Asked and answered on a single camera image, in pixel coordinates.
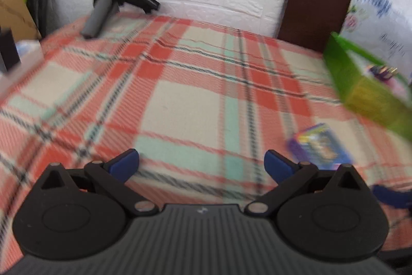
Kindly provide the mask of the purple keychain with ring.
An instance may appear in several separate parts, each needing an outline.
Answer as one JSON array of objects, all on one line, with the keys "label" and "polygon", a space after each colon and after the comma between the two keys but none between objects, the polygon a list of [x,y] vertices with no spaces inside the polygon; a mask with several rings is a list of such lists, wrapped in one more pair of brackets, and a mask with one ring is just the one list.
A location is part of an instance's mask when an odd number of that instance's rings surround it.
[{"label": "purple keychain with ring", "polygon": [[389,67],[386,65],[373,65],[369,68],[370,73],[382,82],[387,82],[397,75],[398,70],[395,67]]}]

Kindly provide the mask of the purple blue card pack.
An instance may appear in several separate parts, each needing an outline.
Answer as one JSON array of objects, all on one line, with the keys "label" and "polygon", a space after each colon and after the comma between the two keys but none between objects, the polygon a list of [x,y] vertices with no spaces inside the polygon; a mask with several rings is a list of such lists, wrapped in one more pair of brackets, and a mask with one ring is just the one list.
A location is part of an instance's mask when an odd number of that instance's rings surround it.
[{"label": "purple blue card pack", "polygon": [[326,123],[295,133],[287,146],[297,161],[308,161],[320,170],[336,170],[341,164],[353,164],[350,154]]}]

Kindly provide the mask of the green open storage box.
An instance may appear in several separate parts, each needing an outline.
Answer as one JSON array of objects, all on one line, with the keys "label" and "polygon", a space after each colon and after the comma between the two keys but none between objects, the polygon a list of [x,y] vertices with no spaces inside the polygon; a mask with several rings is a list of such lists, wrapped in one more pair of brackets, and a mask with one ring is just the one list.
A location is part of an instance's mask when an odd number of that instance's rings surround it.
[{"label": "green open storage box", "polygon": [[392,87],[378,80],[370,68],[383,62],[335,32],[323,58],[338,96],[349,110],[411,140],[411,90],[401,75],[392,78]]}]

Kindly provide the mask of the plaid red blanket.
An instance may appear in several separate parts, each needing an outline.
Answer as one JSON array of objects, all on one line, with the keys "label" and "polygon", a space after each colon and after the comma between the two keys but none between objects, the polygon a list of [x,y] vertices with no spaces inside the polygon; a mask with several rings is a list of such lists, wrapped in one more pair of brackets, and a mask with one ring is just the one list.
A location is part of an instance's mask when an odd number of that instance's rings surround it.
[{"label": "plaid red blanket", "polygon": [[140,153],[129,186],[159,204],[245,204],[274,186],[263,156],[327,124],[370,185],[411,187],[411,143],[348,111],[319,53],[248,31],[120,13],[95,40],[78,20],[1,101],[1,269],[11,225],[51,162]]}]

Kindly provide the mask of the white power strip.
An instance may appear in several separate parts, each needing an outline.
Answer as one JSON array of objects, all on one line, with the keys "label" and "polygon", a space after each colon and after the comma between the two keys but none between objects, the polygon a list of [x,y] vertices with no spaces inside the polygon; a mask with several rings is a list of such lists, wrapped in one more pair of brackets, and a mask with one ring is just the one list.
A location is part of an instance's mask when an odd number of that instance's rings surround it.
[{"label": "white power strip", "polygon": [[16,49],[20,63],[5,73],[1,72],[1,99],[44,60],[41,44],[37,40],[21,40],[17,42]]}]

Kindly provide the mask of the black power adapter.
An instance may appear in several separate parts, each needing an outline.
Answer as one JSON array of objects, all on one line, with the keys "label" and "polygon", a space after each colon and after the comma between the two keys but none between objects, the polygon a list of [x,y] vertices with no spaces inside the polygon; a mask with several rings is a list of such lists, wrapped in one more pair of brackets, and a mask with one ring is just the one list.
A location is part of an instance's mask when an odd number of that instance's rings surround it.
[{"label": "black power adapter", "polygon": [[1,29],[0,35],[0,66],[2,73],[10,72],[20,63],[20,57],[15,45],[12,31]]}]

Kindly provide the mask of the floral bedding package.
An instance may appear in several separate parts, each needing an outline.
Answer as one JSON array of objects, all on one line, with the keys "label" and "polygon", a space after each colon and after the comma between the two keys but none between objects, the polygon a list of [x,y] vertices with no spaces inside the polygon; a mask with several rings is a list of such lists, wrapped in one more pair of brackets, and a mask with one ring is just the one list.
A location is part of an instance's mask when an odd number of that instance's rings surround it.
[{"label": "floral bedding package", "polygon": [[411,82],[411,23],[391,0],[350,0],[339,34]]}]

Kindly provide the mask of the dark brown headboard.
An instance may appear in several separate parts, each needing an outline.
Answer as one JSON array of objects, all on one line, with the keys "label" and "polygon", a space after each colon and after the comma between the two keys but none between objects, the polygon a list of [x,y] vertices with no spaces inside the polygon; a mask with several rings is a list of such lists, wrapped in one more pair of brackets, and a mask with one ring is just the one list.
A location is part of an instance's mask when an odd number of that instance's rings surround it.
[{"label": "dark brown headboard", "polygon": [[275,38],[322,53],[343,26],[350,0],[284,0]]}]

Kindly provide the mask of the cardboard box at left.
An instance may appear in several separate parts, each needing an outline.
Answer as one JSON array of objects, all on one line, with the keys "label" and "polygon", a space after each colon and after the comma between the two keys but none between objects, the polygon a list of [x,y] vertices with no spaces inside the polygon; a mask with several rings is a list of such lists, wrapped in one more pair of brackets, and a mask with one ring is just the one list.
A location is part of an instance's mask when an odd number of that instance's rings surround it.
[{"label": "cardboard box at left", "polygon": [[1,28],[10,29],[15,42],[41,39],[24,0],[0,0],[0,11]]}]

